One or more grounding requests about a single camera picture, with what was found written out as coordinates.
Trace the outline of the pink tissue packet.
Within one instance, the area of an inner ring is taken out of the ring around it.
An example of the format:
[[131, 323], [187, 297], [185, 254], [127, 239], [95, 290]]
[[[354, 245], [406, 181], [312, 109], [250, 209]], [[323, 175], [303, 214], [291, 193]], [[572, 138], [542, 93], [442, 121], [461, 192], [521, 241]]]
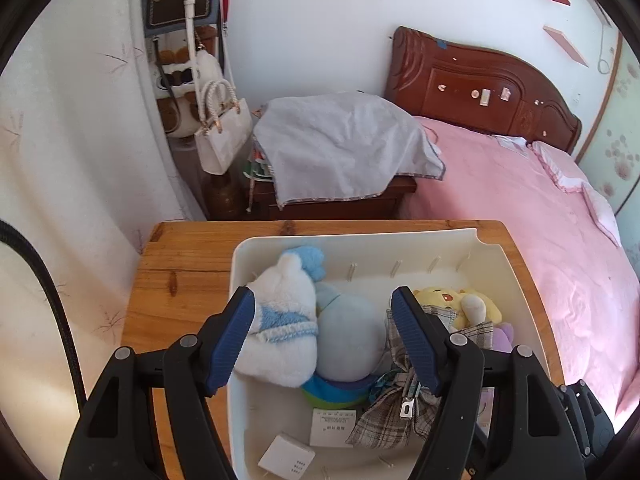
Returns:
[[488, 436], [491, 425], [492, 406], [494, 405], [495, 388], [484, 388], [480, 394], [480, 404], [478, 404], [478, 412], [476, 423], [477, 426]]

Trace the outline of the white handbag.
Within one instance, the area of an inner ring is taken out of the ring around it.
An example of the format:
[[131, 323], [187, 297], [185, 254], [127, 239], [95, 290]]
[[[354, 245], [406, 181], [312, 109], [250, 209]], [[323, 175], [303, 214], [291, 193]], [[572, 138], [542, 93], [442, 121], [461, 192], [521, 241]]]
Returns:
[[221, 176], [252, 134], [250, 109], [227, 79], [207, 81], [196, 104], [200, 128], [194, 139], [201, 167]]

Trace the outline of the grey cloth cover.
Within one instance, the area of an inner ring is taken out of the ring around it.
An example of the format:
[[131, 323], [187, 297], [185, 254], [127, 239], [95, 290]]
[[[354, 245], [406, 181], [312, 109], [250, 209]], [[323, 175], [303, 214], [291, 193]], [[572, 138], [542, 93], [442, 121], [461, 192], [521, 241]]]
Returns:
[[254, 128], [279, 208], [380, 196], [398, 176], [440, 181], [446, 165], [420, 122], [379, 96], [270, 101]]

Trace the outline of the purple plush toy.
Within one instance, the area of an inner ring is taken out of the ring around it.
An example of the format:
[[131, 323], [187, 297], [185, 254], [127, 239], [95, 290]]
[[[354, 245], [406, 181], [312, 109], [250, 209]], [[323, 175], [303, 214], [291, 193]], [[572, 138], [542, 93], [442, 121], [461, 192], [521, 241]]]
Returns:
[[502, 322], [492, 328], [491, 349], [510, 353], [513, 349], [514, 328], [510, 323]]

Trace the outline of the white medicine box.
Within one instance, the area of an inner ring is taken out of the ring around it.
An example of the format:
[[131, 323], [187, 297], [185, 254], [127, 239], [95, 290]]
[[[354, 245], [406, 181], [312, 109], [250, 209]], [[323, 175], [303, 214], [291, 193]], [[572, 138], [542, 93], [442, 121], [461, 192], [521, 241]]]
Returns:
[[357, 423], [356, 410], [312, 412], [309, 445], [315, 448], [350, 448], [348, 438]]

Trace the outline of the dark wooden headboard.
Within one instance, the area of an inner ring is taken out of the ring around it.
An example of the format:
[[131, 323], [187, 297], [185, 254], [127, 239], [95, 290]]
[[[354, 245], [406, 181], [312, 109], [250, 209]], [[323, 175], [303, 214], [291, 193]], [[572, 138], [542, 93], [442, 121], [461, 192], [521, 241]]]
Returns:
[[481, 133], [546, 142], [570, 154], [582, 122], [533, 65], [400, 26], [384, 98], [414, 116]]

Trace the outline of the cow pattern plush bag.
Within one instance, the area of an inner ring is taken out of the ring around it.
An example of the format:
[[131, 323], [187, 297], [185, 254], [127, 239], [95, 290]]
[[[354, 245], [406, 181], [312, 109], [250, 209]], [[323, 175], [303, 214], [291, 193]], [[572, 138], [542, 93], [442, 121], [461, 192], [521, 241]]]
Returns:
[[168, 138], [187, 138], [200, 126], [195, 95], [195, 81], [198, 77], [205, 84], [224, 76], [216, 57], [216, 27], [198, 26], [194, 30], [194, 40], [196, 72], [192, 70], [184, 30], [154, 36], [149, 42], [152, 88]]

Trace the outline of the pink bed quilt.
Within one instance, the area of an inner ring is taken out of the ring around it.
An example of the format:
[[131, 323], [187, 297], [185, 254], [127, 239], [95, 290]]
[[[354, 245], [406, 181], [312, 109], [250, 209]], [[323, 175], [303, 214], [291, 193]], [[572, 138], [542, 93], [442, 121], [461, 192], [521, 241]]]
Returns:
[[446, 174], [418, 180], [401, 218], [502, 222], [541, 296], [565, 380], [584, 380], [620, 428], [639, 405], [639, 280], [624, 248], [596, 227], [582, 194], [554, 184], [530, 146], [419, 122]]

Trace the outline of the white floral curtain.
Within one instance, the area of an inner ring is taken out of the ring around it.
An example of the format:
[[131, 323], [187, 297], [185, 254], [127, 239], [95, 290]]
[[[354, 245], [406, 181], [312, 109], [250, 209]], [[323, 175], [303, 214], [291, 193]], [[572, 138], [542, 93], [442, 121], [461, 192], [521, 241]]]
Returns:
[[92, 387], [152, 229], [198, 220], [150, 83], [140, 0], [52, 0], [1, 76], [1, 217], [37, 249]]

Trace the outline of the plaid bow hair clip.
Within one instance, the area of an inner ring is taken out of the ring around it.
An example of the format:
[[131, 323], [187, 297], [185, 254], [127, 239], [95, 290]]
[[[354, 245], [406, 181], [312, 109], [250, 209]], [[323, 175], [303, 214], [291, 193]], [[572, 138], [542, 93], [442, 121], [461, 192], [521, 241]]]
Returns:
[[428, 437], [439, 407], [439, 398], [422, 387], [393, 319], [386, 313], [386, 347], [392, 360], [390, 370], [399, 368], [393, 388], [362, 413], [348, 443], [355, 448], [390, 450], [408, 444], [414, 434]]

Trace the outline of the yellow plush toy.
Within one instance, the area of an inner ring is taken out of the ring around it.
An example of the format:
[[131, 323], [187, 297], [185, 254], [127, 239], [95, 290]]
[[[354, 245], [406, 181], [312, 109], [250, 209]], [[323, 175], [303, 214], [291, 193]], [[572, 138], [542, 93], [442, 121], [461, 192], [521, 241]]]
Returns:
[[500, 324], [502, 313], [486, 295], [473, 289], [455, 290], [445, 287], [415, 289], [413, 295], [422, 306], [439, 307], [451, 311], [450, 327], [462, 330], [480, 323]]

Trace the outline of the blue rainbow pony plush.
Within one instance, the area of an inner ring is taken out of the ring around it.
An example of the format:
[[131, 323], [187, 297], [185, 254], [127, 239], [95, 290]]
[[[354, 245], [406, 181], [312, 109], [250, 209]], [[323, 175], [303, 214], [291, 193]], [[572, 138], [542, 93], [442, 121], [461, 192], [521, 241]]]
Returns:
[[366, 298], [316, 284], [317, 366], [302, 385], [320, 410], [346, 410], [367, 401], [387, 352], [386, 313]]

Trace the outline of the small white box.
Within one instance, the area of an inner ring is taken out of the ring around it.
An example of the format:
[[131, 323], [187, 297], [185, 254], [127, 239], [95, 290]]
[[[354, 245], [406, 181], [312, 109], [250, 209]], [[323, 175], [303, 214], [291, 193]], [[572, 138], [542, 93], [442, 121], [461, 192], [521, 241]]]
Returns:
[[260, 458], [258, 466], [286, 480], [298, 480], [316, 457], [316, 452], [286, 434], [278, 434]]

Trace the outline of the white bear plush blue bow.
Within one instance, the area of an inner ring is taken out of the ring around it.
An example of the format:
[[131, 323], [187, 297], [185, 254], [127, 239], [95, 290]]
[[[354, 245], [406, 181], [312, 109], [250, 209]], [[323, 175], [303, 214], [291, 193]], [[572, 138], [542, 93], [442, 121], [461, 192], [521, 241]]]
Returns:
[[314, 374], [318, 356], [316, 284], [324, 279], [324, 253], [293, 247], [248, 284], [255, 297], [254, 321], [234, 370], [285, 388], [298, 388]]

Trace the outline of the pink wall shelf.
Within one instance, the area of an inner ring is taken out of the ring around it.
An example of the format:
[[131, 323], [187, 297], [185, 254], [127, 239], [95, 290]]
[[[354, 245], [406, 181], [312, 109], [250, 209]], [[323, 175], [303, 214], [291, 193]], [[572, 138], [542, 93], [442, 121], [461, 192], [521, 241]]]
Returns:
[[542, 30], [547, 33], [547, 35], [567, 54], [571, 60], [582, 66], [589, 66], [585, 57], [579, 52], [574, 44], [572, 44], [562, 30], [553, 28], [549, 25], [542, 26]]

